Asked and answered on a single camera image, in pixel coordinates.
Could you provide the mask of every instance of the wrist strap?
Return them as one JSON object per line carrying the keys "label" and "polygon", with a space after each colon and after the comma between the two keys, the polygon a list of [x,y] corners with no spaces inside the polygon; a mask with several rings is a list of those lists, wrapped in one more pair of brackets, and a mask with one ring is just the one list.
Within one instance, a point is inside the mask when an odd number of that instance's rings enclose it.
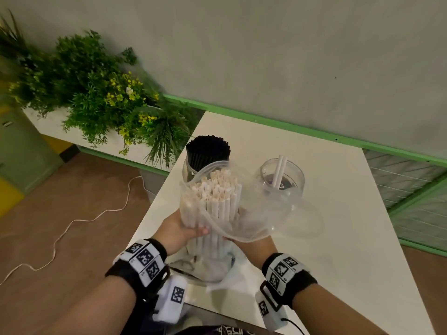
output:
{"label": "wrist strap", "polygon": [[138,240],[115,258],[105,275],[122,277],[133,288],[137,298],[147,300],[169,277],[169,268],[164,262],[166,256],[165,248],[158,241],[152,238]]}
{"label": "wrist strap", "polygon": [[295,295],[317,283],[310,275],[309,270],[288,254],[272,254],[262,266],[272,297],[278,304],[288,305],[292,308],[292,300]]}

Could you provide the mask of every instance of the clear plastic bag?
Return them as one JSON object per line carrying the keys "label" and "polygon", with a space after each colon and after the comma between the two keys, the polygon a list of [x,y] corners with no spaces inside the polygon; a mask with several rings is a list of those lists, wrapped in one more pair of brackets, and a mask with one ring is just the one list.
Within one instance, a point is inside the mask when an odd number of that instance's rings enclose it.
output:
{"label": "clear plastic bag", "polygon": [[183,223],[210,230],[188,244],[188,253],[217,259],[230,247],[223,237],[252,242],[270,235],[296,209],[302,194],[299,188],[263,184],[231,161],[209,164],[180,188]]}

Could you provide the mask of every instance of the tabletop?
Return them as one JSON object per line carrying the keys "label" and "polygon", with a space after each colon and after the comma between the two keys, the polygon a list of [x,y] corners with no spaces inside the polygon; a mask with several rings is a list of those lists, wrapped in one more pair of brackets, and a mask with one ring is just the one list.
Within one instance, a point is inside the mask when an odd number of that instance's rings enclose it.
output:
{"label": "tabletop", "polygon": [[[303,171],[303,198],[314,211],[293,232],[272,235],[278,251],[303,262],[319,284],[386,332],[434,335],[360,148],[206,112],[193,136],[211,134],[226,140],[232,162],[253,174],[279,154]],[[129,244],[151,237],[178,208],[185,157],[183,150]],[[254,300],[263,280],[260,270],[239,260],[219,284],[190,281],[186,303],[264,327]],[[296,329],[288,325],[277,332]]]}

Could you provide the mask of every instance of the white planter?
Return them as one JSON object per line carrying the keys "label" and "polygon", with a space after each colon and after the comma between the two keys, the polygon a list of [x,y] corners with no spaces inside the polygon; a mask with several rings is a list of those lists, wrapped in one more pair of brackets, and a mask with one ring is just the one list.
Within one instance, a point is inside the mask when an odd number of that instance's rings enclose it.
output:
{"label": "white planter", "polygon": [[[64,131],[62,122],[68,116],[68,111],[66,108],[59,108],[53,112],[49,112],[47,114],[47,117],[44,119],[38,118],[37,112],[31,108],[26,108],[24,110],[24,113],[41,134],[68,141],[79,146],[93,148],[92,145],[84,140],[84,138],[82,137],[82,131],[80,129],[70,128],[70,130],[68,130],[67,132]],[[164,171],[170,171],[173,166],[172,164],[169,168],[166,168],[164,161],[162,161],[161,165],[160,163],[157,163],[156,165],[145,163],[144,161],[146,159],[146,156],[151,151],[151,147],[143,144],[129,146],[129,152],[127,153],[127,155],[122,155],[119,153],[119,151],[123,149],[123,143],[124,140],[122,139],[122,137],[117,132],[111,131],[109,132],[109,134],[107,134],[107,143],[99,145],[94,150],[116,157],[124,158],[129,161],[147,164],[148,166],[162,169]]]}

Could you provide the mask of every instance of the finger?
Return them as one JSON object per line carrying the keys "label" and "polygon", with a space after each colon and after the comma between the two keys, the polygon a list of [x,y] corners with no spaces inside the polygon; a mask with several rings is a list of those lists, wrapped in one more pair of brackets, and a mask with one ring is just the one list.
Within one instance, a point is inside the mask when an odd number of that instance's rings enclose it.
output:
{"label": "finger", "polygon": [[192,238],[198,238],[209,233],[208,228],[206,227],[198,227],[198,228],[185,228],[184,234],[185,237],[189,240]]}

